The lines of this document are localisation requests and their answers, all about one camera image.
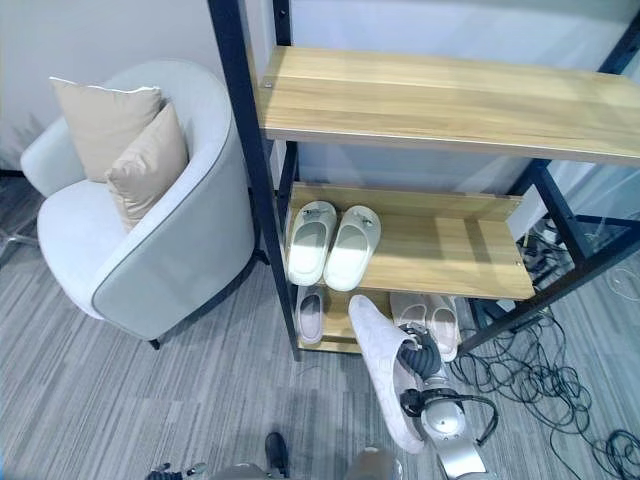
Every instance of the chair leg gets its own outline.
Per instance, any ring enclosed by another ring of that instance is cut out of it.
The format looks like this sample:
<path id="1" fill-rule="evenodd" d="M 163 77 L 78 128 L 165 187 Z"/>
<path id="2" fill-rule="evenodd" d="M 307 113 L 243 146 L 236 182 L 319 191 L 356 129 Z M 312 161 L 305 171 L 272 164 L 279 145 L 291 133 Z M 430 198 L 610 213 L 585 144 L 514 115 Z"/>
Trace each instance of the chair leg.
<path id="1" fill-rule="evenodd" d="M 271 263 L 269 262 L 269 257 L 267 256 L 267 254 L 264 252 L 264 250 L 254 250 L 253 251 L 253 256 L 256 258 L 256 260 L 258 260 L 259 262 L 264 263 L 265 265 L 271 265 Z"/>

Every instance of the white wall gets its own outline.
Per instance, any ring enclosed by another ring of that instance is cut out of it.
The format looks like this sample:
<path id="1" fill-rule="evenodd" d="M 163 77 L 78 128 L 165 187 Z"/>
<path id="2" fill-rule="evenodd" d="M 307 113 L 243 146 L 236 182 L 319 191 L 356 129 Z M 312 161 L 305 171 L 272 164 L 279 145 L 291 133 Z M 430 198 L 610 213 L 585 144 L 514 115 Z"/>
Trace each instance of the white wall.
<path id="1" fill-rule="evenodd" d="M 0 0 L 0 49 L 0 168 L 60 114 L 51 75 L 96 84 L 163 57 L 221 74 L 205 0 Z"/>
<path id="2" fill-rule="evenodd" d="M 636 0 L 291 0 L 297 46 L 449 55 L 596 70 L 638 11 Z M 303 178 L 504 193 L 528 159 L 301 144 Z M 586 164 L 554 162 L 570 190 Z M 544 212 L 535 193 L 512 219 L 519 237 Z"/>

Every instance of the throw pillow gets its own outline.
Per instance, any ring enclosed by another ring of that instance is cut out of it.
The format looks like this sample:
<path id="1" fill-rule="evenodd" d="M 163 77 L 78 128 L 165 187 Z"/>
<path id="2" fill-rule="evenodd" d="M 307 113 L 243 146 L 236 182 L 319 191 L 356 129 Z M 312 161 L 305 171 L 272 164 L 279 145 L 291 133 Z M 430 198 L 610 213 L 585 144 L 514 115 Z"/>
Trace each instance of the throw pillow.
<path id="1" fill-rule="evenodd" d="M 178 117 L 169 103 L 106 173 L 127 230 L 151 210 L 187 166 Z"/>
<path id="2" fill-rule="evenodd" d="M 126 92 L 50 80 L 87 178 L 104 182 L 107 169 L 160 111 L 160 89 Z"/>

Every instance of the white armchair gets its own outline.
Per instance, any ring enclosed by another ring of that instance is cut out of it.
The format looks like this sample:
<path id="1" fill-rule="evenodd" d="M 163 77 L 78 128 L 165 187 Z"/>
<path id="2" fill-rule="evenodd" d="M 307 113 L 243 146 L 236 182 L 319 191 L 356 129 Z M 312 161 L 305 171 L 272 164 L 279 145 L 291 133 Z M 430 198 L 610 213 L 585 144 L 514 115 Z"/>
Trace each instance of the white armchair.
<path id="1" fill-rule="evenodd" d="M 22 168 L 48 197 L 38 237 L 69 298 L 157 348 L 160 335 L 222 290 L 251 257 L 242 150 L 225 87 L 198 65 L 148 62 L 104 86 L 160 87 L 189 150 L 187 168 L 135 228 L 126 233 L 106 184 L 86 180 L 63 118 L 24 152 Z"/>

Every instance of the white slipper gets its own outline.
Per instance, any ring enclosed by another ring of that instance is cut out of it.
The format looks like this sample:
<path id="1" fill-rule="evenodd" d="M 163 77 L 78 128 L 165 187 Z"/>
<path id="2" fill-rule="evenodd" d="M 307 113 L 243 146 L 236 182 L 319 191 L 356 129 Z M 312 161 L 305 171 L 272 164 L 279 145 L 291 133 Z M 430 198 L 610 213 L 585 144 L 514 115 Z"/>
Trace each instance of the white slipper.
<path id="1" fill-rule="evenodd" d="M 458 316 L 451 299 L 440 295 L 425 295 L 427 330 L 438 345 L 443 362 L 451 362 L 458 353 Z"/>
<path id="2" fill-rule="evenodd" d="M 381 229 L 380 219 L 370 208 L 356 205 L 344 212 L 324 269 L 327 285 L 341 292 L 358 286 L 378 246 Z"/>
<path id="3" fill-rule="evenodd" d="M 427 305 L 421 293 L 389 293 L 393 324 L 396 327 L 407 325 L 411 322 L 426 326 Z"/>
<path id="4" fill-rule="evenodd" d="M 312 286 L 300 288 L 298 295 L 298 334 L 307 345 L 319 343 L 324 330 L 324 290 Z"/>
<path id="5" fill-rule="evenodd" d="M 311 202 L 300 209 L 291 229 L 288 275 L 292 283 L 313 285 L 320 277 L 336 226 L 336 209 L 329 202 Z"/>
<path id="6" fill-rule="evenodd" d="M 400 406 L 400 394 L 409 388 L 421 389 L 397 359 L 400 347 L 411 337 L 394 327 L 364 295 L 351 298 L 349 317 L 391 437 L 407 452 L 420 453 L 425 443 Z"/>

